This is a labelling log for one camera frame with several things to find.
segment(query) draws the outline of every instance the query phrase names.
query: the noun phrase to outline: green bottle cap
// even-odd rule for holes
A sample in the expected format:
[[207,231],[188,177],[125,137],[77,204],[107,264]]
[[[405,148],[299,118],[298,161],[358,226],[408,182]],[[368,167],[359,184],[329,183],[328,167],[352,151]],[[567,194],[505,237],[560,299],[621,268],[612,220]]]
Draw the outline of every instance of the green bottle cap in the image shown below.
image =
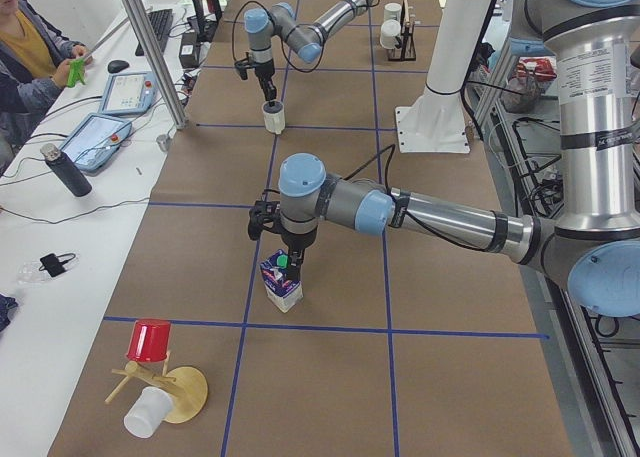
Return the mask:
[[276,265],[281,269],[286,268],[288,263],[289,263],[289,257],[287,257],[286,255],[279,255],[278,258],[276,259]]

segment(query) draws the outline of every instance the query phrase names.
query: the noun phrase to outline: gray jacket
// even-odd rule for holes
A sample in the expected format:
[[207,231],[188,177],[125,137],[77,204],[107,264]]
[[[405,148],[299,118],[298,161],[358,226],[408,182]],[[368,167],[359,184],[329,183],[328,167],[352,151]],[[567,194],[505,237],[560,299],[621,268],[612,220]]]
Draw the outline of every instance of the gray jacket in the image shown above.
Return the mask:
[[[70,41],[42,18],[27,0],[19,0],[20,10],[33,23],[49,49],[57,67],[73,57],[71,51],[79,42]],[[4,42],[0,41],[0,135],[14,146],[29,140],[62,91],[50,78],[34,79]]]

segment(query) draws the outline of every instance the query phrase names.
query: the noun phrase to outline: green object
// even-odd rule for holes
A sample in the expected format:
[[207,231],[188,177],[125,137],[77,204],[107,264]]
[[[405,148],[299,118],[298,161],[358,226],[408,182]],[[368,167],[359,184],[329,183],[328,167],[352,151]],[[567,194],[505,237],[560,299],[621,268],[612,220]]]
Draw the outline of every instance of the green object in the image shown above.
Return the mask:
[[276,259],[276,265],[281,269],[286,268],[288,263],[289,263],[289,257],[287,257],[286,255],[279,255],[278,258]]
[[74,59],[69,64],[69,78],[67,79],[67,87],[75,87],[78,82],[84,85],[84,58]]

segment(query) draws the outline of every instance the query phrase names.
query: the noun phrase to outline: black water bottle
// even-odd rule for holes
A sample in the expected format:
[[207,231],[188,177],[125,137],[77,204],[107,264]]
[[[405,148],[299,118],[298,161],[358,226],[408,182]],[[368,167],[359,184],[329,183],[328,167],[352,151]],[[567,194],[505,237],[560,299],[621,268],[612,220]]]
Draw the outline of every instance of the black water bottle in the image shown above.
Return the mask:
[[67,154],[53,144],[43,145],[40,152],[44,162],[73,195],[82,197],[91,192],[91,184]]

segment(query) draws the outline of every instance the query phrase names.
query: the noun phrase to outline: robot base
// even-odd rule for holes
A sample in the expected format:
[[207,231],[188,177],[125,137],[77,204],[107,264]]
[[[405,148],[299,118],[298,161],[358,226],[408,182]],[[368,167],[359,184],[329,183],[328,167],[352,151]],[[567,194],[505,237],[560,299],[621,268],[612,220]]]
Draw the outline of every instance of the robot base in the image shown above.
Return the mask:
[[427,90],[412,107],[396,107],[396,126],[400,152],[470,151],[458,95],[439,96]]

